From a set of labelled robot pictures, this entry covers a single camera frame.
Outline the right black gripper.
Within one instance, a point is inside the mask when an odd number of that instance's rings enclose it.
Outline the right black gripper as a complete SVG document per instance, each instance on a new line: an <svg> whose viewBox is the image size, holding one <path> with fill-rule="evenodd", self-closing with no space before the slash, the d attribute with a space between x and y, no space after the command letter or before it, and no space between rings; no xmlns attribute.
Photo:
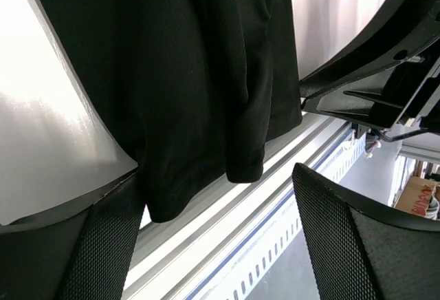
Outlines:
<svg viewBox="0 0 440 300"><path fill-rule="evenodd" d="M439 0L385 0L347 46L300 81L302 110L386 142L439 134Z"/></svg>

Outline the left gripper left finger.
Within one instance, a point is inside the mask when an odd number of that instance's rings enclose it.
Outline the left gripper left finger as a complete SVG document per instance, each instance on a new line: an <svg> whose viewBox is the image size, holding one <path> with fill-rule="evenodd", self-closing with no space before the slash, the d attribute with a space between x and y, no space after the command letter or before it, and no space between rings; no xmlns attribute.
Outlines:
<svg viewBox="0 0 440 300"><path fill-rule="evenodd" d="M120 299L144 204L136 172L1 227L2 299Z"/></svg>

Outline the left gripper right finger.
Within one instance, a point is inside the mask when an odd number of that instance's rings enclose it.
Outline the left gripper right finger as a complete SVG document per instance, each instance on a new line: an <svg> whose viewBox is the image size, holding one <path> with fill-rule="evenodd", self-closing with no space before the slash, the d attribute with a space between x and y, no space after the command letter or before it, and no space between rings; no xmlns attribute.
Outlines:
<svg viewBox="0 0 440 300"><path fill-rule="evenodd" d="M438 299L439 223L297 163L292 182L321 299Z"/></svg>

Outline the black t shirt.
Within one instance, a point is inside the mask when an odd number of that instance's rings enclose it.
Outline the black t shirt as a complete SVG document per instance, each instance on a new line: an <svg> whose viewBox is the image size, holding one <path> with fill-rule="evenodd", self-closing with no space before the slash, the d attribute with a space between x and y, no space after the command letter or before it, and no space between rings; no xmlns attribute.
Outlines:
<svg viewBox="0 0 440 300"><path fill-rule="evenodd" d="M156 223L302 120L292 0L39 0Z"/></svg>

